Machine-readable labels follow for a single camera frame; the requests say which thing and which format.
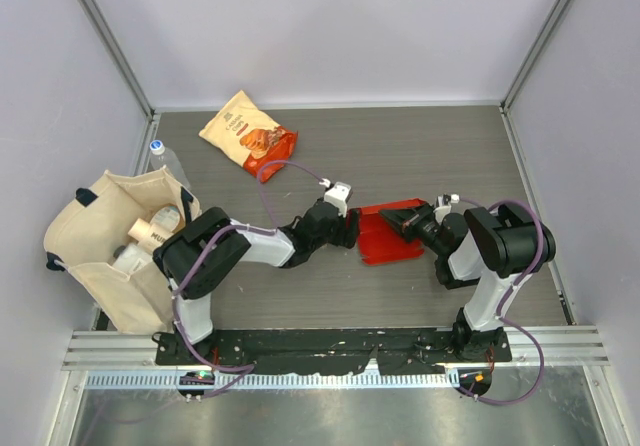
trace dark gray tabletop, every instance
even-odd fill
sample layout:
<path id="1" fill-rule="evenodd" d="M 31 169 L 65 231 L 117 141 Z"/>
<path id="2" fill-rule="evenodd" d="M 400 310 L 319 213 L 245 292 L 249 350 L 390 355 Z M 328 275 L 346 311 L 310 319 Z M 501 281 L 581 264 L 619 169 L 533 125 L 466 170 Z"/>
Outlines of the dark gray tabletop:
<path id="1" fill-rule="evenodd" d="M 351 184 L 351 207 L 458 193 L 491 204 L 526 199 L 499 110 L 494 106 L 277 110 L 300 133 L 292 159 Z M 158 138 L 173 148 L 202 208 L 269 227 L 256 181 L 198 136 L 213 112 L 165 113 Z M 310 176 L 287 167 L 265 184 L 281 224 L 321 196 Z M 473 288 L 447 291 L 433 255 L 366 266 L 357 248 L 331 246 L 292 270 L 241 264 L 213 296 L 217 327 L 450 326 Z M 524 325 L 566 324 L 545 267 L 518 294 L 509 317 Z"/>

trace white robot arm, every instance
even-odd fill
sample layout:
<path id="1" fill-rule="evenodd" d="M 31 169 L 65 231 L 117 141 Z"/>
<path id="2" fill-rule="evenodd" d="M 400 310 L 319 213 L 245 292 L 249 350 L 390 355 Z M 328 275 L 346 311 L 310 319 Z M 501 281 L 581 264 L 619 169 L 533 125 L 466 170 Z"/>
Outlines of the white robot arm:
<path id="1" fill-rule="evenodd" d="M 229 218 L 220 208 L 211 208 L 172 236 L 153 254 L 155 263 L 169 279 L 176 301 L 176 316 L 187 340 L 198 343 L 213 331 L 211 295 L 231 269 L 240 262 L 265 263 L 292 268 L 306 262 L 325 244 L 352 248 L 358 236 L 357 212 L 349 211 L 351 187 L 345 183 L 320 183 L 322 199 L 302 217 L 275 230 L 254 228 Z M 203 242 L 220 235 L 204 255 L 188 286 L 180 288 L 202 255 Z"/>
<path id="2" fill-rule="evenodd" d="M 555 256 L 555 240 L 541 224 L 542 254 L 536 257 L 538 234 L 531 215 L 516 204 L 489 212 L 482 207 L 451 213 L 457 195 L 440 196 L 432 206 L 383 210 L 380 214 L 408 242 L 420 239 L 437 254 L 436 276 L 447 289 L 477 285 L 454 324 L 454 349 L 461 357 L 484 353 L 502 332 L 502 321 L 518 290 Z M 507 295 L 509 288 L 513 292 Z"/>

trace chip bag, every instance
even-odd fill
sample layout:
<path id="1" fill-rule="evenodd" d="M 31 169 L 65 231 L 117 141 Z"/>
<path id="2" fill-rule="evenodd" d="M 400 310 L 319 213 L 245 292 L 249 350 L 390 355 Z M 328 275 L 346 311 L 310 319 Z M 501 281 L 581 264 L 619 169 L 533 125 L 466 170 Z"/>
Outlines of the chip bag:
<path id="1" fill-rule="evenodd" d="M 235 163 L 258 175 L 260 168 L 274 159 L 293 154 L 298 133 L 283 128 L 240 91 L 207 123 L 199 136 L 220 148 Z M 284 164 L 272 164 L 262 172 L 265 182 Z"/>

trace beige tote bag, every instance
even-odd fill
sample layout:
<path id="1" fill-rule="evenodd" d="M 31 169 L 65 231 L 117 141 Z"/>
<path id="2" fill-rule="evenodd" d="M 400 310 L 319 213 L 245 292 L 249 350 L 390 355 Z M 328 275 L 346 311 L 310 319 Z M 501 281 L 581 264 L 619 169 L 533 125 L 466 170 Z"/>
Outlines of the beige tote bag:
<path id="1" fill-rule="evenodd" d="M 44 237 L 47 268 L 68 271 L 122 333 L 172 329 L 171 293 L 158 267 L 151 262 L 129 275 L 110 264 L 116 248 L 133 241 L 127 235 L 133 223 L 149 221 L 167 204 L 187 223 L 200 215 L 198 200 L 166 167 L 132 178 L 106 171 L 89 189 L 76 191 Z"/>

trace white enclosure wall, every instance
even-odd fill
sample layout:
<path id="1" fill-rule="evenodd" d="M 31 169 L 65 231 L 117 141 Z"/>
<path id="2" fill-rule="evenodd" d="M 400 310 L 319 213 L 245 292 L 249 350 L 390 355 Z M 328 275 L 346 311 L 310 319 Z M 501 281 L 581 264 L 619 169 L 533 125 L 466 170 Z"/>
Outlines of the white enclosure wall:
<path id="1" fill-rule="evenodd" d="M 640 410 L 640 0 L 575 0 L 513 109 L 577 318 Z"/>
<path id="2" fill-rule="evenodd" d="M 155 107 L 502 100 L 554 0 L 96 0 Z"/>
<path id="3" fill-rule="evenodd" d="M 0 36 L 0 434 L 30 446 L 93 304 L 45 269 L 45 229 L 104 169 L 131 172 L 145 119 L 77 0 L 2 0 Z"/>

